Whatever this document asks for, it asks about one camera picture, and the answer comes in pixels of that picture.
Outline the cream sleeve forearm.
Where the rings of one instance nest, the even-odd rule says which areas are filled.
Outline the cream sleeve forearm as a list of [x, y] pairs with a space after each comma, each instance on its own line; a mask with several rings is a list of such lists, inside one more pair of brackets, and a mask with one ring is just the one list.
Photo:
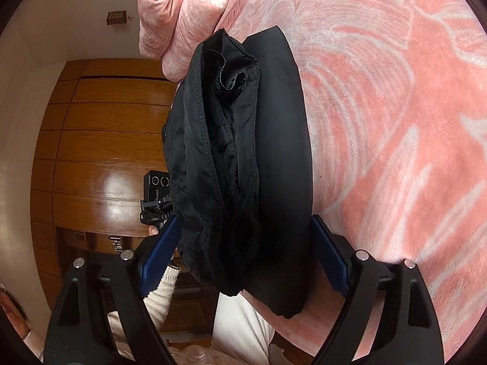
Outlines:
[[[161, 329], [167, 318], [170, 302], [173, 297], [173, 292], [179, 273], [179, 267], [176, 265], [169, 265], [159, 282], [159, 286], [150, 292], [144, 299], [145, 307], [157, 331]], [[124, 330], [122, 328], [118, 312], [110, 312], [107, 315], [107, 319], [109, 321], [110, 330], [119, 354], [125, 358], [133, 360], [134, 357], [130, 352], [129, 345], [127, 344], [124, 336]], [[24, 344], [30, 349], [31, 352], [33, 352], [36, 358], [43, 363], [44, 338], [42, 338], [34, 330], [30, 329], [26, 320], [20, 321], [19, 324], [19, 326], [15, 326], [14, 322], [12, 321], [14, 329], [19, 334]]]

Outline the left hand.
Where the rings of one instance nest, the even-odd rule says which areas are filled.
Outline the left hand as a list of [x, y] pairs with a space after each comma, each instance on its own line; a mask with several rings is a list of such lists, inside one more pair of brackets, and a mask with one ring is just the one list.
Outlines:
[[155, 236], [159, 233], [159, 230], [158, 228], [156, 228], [156, 226], [149, 226], [148, 228], [148, 235], [149, 236]]

